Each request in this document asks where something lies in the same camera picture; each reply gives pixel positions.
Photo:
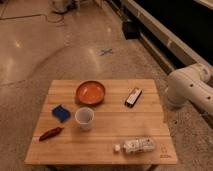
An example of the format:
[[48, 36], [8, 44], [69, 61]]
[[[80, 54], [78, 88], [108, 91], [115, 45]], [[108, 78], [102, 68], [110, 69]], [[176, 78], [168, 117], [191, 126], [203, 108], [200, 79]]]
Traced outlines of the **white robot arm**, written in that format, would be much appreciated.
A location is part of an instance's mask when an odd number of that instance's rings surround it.
[[165, 103], [178, 109], [191, 101], [213, 117], [213, 88], [207, 84], [210, 78], [209, 67], [202, 63], [171, 72], [167, 77]]

